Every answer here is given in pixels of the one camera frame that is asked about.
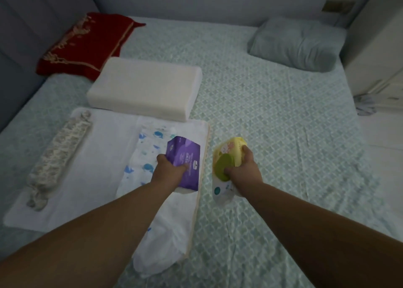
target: bed sheet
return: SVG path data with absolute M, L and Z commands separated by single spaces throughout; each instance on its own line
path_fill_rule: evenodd
M 260 216 L 243 198 L 222 209 L 211 195 L 212 149 L 242 136 L 265 182 L 395 236 L 340 62 L 313 73 L 246 52 L 256 28 L 134 18 L 121 57 L 198 65 L 203 81 L 190 118 L 211 126 L 190 257 L 141 279 L 129 264 L 118 287 L 310 287 Z M 26 177 L 71 111 L 88 106 L 91 82 L 54 75 L 0 134 L 0 211 L 13 204 Z M 0 228 L 5 257 L 41 233 Z

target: purple tissue pack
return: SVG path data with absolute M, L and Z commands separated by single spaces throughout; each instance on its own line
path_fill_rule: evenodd
M 183 174 L 179 187 L 198 191 L 200 145 L 185 137 L 174 137 L 168 142 L 165 156 L 174 166 L 189 163 L 189 169 Z

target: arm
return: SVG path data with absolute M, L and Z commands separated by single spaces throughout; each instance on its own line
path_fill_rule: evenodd
M 403 243 L 264 184 L 243 151 L 242 165 L 226 174 L 315 287 L 401 285 Z
M 164 155 L 150 183 L 90 211 L 0 263 L 1 287 L 112 287 L 185 166 Z

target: white floor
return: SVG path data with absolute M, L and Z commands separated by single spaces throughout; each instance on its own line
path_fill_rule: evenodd
M 367 149 L 382 193 L 390 205 L 396 229 L 403 240 L 403 111 L 380 108 L 371 116 L 359 116 Z

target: green lid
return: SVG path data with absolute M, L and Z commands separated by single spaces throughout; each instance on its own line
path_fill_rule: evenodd
M 229 153 L 224 153 L 214 165 L 214 172 L 221 181 L 229 181 L 229 177 L 224 173 L 224 168 L 233 167 L 235 165 L 234 157 Z

